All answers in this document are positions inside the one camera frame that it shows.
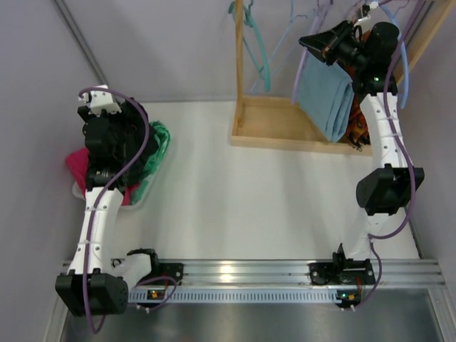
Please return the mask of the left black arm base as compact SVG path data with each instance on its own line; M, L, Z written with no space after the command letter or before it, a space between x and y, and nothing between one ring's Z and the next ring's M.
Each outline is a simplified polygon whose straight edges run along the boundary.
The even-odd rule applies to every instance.
M142 283L157 284L157 285L172 285L170 280L162 279L154 282L150 282L151 279L158 278L161 276L168 276L173 278L178 285L181 284L184 275L184 264L175 262L160 262L152 266L151 272L141 277L137 285Z

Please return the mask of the black trousers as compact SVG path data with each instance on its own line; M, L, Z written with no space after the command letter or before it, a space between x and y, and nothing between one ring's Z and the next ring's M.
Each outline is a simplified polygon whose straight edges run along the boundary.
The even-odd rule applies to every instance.
M149 117L144 107L138 104L141 110L145 113L148 121ZM139 111L131 103L125 101L120 105L121 117L124 119L126 133L125 141L125 163L129 163L138 150L142 146L145 137L145 123ZM124 172L122 178L127 187L132 187L139 183L145 176L145 165L153 154L159 149L159 142L155 138L156 129L149 124L149 135L147 144L143 149L139 158Z

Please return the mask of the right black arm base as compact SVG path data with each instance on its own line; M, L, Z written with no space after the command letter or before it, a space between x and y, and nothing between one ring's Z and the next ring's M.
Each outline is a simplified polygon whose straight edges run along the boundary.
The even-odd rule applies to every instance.
M309 265L311 283L324 285L374 285L375 275L368 259L353 261L343 266L332 262L316 262Z

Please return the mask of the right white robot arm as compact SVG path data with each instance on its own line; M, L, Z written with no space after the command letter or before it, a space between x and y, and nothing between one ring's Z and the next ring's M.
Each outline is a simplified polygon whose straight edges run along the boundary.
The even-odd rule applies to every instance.
M343 239L349 257L371 257L375 241L391 239L403 231L409 217L395 230L382 229L402 207L415 204L424 170L415 167L405 148L398 119L398 87L392 68L403 41L399 28L378 22L367 39L357 37L358 28L342 21L330 30L303 36L299 44L325 69L341 64L353 70L351 85L366 119L373 156L373 169L356 186L360 207L357 223Z

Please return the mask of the light blue trousers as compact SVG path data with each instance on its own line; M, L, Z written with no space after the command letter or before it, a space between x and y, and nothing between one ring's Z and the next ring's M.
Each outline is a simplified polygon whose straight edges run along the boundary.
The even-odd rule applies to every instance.
M351 77L338 64L308 56L295 99L328 141L337 143L345 135L354 92Z

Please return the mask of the lilac hanger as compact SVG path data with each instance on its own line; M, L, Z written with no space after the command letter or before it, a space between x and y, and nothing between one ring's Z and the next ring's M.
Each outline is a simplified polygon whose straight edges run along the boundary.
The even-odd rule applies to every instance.
M309 33L311 35L316 34L318 32L318 30L321 28L321 26L323 25L323 23L326 19L327 14L329 12L329 9L332 7L332 5L333 5L333 0L330 0L327 5L323 6L322 10L319 9L316 12L316 15L315 15L312 25L311 25L311 29L309 31ZM296 77L294 80L294 86L293 86L293 90L291 93L291 103L292 104L296 103L296 97L297 97L297 93L298 93L298 89L299 89L302 72L306 65L307 54L308 54L308 50L307 50L307 48L305 48L301 54L301 59L300 59L299 66L298 66L297 72L296 72Z

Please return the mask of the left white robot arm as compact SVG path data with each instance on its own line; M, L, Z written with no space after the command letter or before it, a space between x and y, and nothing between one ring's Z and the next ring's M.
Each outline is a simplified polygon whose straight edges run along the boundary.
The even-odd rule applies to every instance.
M85 214L73 261L67 274L57 277L55 289L74 316L121 314L130 290L152 276L158 259L154 249L139 248L113 266L115 221L158 143L141 105L124 102L116 113L101 110L100 115L81 106L78 114L88 149Z

